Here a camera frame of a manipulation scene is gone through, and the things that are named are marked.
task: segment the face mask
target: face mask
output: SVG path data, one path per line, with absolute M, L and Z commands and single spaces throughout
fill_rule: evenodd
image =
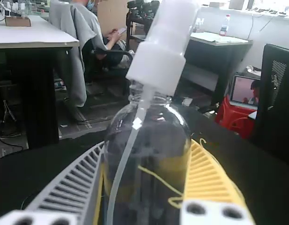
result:
M 88 10 L 92 10 L 92 8 L 94 7 L 94 2 L 92 2 L 91 0 L 88 1 L 86 8 Z

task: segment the hand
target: hand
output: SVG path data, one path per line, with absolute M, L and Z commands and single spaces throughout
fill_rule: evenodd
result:
M 118 29 L 114 28 L 111 31 L 107 32 L 107 34 L 105 36 L 107 37 L 107 36 L 111 35 L 112 33 L 116 32 L 116 31 L 118 31 Z
M 121 34 L 118 33 L 118 31 L 113 32 L 112 34 L 110 34 L 110 40 L 114 41 L 115 43 L 119 41 L 119 39 L 121 38 Z

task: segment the white plastic part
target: white plastic part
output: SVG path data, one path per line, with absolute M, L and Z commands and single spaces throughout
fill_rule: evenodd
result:
M 126 75 L 173 96 L 185 66 L 184 54 L 195 24 L 198 0 L 165 0 Z
M 119 188 L 120 180 L 125 170 L 126 163 L 131 154 L 132 148 L 134 146 L 134 142 L 137 138 L 139 129 L 142 127 L 142 124 L 144 122 L 147 109 L 150 107 L 150 101 L 153 99 L 154 94 L 155 94 L 154 89 L 150 88 L 149 86 L 143 86 L 143 93 L 141 95 L 141 100 L 139 102 L 138 109 L 134 118 L 133 129 L 126 143 L 125 150 L 120 159 L 120 162 L 119 162 L 119 165 L 118 165 L 115 177 L 114 177 L 114 181 L 112 184 L 108 210 L 107 210 L 107 222 L 106 222 L 107 225 L 113 224 L 114 207 L 115 207 L 116 195 L 117 195 L 117 191 Z
M 20 3 L 20 7 L 21 10 L 25 10 L 26 9 L 26 4 L 24 2 Z
M 184 201 L 180 225 L 254 225 L 246 209 L 224 202 Z
M 14 210 L 0 217 L 0 225 L 77 225 L 76 216 L 69 213 L 52 211 L 20 211 Z

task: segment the red plastic stool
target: red plastic stool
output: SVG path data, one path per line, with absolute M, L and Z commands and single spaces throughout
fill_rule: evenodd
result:
M 248 138 L 254 125 L 254 121 L 249 119 L 248 115 L 254 111 L 254 109 L 231 105 L 227 95 L 219 107 L 215 122 L 222 127 L 237 132 L 242 138 Z

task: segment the spray bottle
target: spray bottle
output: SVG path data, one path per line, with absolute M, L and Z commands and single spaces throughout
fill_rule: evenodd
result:
M 169 96 L 199 8 L 197 0 L 164 0 L 139 44 L 126 75 L 130 104 L 115 115 L 105 138 L 107 225 L 178 224 L 179 211 L 168 204 L 177 193 L 168 187 L 183 192 L 191 139 Z

